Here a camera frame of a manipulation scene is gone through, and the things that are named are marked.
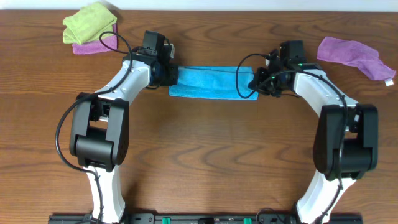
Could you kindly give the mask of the blue cloth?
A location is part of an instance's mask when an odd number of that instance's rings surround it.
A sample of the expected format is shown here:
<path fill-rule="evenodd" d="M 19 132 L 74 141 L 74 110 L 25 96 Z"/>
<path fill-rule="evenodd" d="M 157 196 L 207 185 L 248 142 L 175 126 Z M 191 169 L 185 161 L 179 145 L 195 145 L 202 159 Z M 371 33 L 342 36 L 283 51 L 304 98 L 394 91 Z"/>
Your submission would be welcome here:
<path fill-rule="evenodd" d="M 210 100 L 257 100 L 248 88 L 254 78 L 251 67 L 180 67 L 178 83 L 169 87 L 169 95 Z"/>

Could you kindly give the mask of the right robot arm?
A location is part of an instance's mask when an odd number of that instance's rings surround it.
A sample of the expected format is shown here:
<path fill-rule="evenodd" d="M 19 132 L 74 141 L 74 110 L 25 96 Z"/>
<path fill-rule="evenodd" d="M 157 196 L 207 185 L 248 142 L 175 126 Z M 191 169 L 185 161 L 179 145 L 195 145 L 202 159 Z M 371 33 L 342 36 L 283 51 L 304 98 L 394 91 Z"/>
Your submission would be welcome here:
<path fill-rule="evenodd" d="M 332 214 L 344 194 L 378 159 L 378 111 L 346 96 L 317 63 L 304 56 L 303 42 L 289 40 L 268 54 L 248 87 L 280 97 L 290 90 L 318 115 L 312 156 L 316 171 L 304 196 L 290 214 L 263 208 L 258 223 L 362 223 L 361 215 Z"/>

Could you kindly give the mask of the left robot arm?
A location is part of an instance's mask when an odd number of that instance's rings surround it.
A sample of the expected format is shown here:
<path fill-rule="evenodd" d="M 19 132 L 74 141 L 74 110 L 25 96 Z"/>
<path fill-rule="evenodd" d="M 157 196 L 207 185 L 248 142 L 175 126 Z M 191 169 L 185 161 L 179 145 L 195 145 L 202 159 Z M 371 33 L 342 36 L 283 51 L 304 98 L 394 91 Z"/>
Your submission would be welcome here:
<path fill-rule="evenodd" d="M 120 166 L 129 147 L 129 107 L 145 88 L 177 84 L 174 53 L 168 38 L 147 30 L 142 45 L 125 52 L 120 71 L 104 87 L 76 98 L 69 150 L 90 182 L 94 205 L 90 223 L 123 219 Z"/>

